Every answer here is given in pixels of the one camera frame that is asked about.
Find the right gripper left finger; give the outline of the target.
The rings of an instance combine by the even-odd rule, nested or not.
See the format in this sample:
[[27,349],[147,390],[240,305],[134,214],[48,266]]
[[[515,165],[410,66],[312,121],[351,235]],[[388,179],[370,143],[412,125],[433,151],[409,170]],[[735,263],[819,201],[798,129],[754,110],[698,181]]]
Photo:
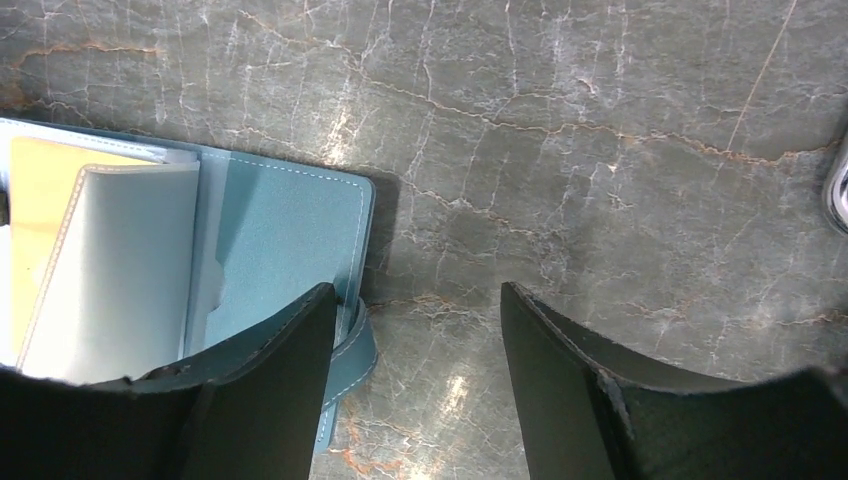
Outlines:
[[1,373],[5,479],[304,479],[336,296],[320,283],[256,325],[138,379]]

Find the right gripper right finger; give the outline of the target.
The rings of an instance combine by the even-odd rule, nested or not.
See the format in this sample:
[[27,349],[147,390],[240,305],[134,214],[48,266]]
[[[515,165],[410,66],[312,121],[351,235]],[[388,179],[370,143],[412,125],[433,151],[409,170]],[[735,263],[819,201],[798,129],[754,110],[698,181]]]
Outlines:
[[514,282],[500,319],[534,479],[843,479],[847,367],[761,382],[679,368]]

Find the blue card holder wallet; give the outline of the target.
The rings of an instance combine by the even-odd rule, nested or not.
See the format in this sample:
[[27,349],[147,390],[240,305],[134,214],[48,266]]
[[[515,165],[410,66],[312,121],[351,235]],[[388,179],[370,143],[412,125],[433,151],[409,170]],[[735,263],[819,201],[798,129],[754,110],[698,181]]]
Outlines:
[[[79,173],[25,339],[11,322],[10,141],[29,137],[148,166]],[[88,385],[145,374],[256,325],[320,283],[336,325],[314,447],[376,362],[360,296],[375,191],[334,170],[185,142],[1,122],[1,361]]]

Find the orange credit card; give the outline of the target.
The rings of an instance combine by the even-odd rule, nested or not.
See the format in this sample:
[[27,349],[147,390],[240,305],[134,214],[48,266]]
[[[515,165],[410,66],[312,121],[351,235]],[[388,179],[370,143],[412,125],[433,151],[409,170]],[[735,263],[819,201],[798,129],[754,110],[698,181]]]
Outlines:
[[11,322],[13,342],[24,341],[67,205],[87,165],[148,166],[118,154],[52,141],[10,141]]

